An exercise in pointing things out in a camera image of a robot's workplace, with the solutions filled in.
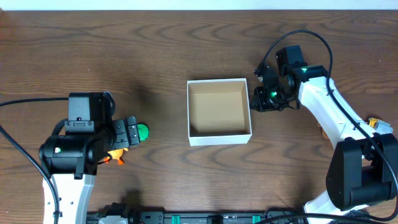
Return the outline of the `green round disc toy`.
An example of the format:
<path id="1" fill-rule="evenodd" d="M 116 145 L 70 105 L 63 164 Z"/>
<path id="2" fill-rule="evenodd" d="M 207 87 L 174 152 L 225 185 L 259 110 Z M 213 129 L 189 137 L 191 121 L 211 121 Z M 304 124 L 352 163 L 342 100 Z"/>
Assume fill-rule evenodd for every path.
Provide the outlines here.
<path id="1" fill-rule="evenodd" d="M 137 130 L 140 141 L 145 141 L 149 137 L 149 128 L 145 124 L 138 124 Z"/>

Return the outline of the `orange duck toy blue hat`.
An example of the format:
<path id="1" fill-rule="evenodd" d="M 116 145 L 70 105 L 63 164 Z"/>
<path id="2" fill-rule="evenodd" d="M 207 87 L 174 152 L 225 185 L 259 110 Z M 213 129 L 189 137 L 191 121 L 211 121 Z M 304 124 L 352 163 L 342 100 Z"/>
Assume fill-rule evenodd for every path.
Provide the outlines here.
<path id="1" fill-rule="evenodd" d="M 111 160 L 117 160 L 118 164 L 121 166 L 124 164 L 123 154 L 128 152 L 128 148 L 113 150 L 108 152 L 108 156 L 104 159 L 104 163 L 109 163 Z"/>

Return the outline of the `yellow grey toy truck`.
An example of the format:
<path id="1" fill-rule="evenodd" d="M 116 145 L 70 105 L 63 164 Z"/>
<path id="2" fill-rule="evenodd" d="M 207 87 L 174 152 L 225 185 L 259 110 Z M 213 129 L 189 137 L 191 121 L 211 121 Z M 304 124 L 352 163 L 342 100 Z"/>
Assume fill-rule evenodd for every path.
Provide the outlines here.
<path id="1" fill-rule="evenodd" d="M 379 118 L 369 118 L 368 125 L 374 128 L 379 134 L 390 134 L 393 132 L 392 126 Z"/>

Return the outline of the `brown plush bear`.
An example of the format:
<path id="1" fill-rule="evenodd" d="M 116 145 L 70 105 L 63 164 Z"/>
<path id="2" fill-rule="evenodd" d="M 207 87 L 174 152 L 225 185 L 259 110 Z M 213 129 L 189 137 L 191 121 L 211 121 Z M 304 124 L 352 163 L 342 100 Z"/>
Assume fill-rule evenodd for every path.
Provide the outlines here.
<path id="1" fill-rule="evenodd" d="M 327 133 L 325 132 L 325 130 L 322 128 L 322 126 L 320 125 L 320 123 L 317 122 L 317 126 L 320 128 L 321 134 L 325 139 L 329 139 Z"/>

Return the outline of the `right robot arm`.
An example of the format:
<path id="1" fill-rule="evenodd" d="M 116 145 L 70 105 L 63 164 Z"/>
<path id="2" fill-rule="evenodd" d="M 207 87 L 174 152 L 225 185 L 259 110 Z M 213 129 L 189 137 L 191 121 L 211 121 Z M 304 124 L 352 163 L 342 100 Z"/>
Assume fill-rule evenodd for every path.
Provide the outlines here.
<path id="1" fill-rule="evenodd" d="M 262 63 L 254 71 L 262 86 L 254 90 L 250 107 L 258 112 L 281 111 L 295 101 L 315 117 L 334 153 L 326 175 L 326 190 L 307 202 L 293 223 L 381 223 L 362 209 L 397 198 L 397 139 L 363 121 L 335 88 L 322 65 L 283 63 L 276 73 Z"/>

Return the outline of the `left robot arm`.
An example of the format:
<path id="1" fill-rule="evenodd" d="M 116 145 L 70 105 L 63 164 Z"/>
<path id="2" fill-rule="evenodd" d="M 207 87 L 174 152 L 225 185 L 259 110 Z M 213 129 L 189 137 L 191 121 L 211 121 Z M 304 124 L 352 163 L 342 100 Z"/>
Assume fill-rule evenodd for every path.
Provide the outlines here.
<path id="1" fill-rule="evenodd" d="M 44 187 L 44 223 L 85 223 L 98 164 L 111 151 L 140 143 L 137 121 L 66 120 L 65 134 L 53 133 L 39 157 L 51 185 Z"/>

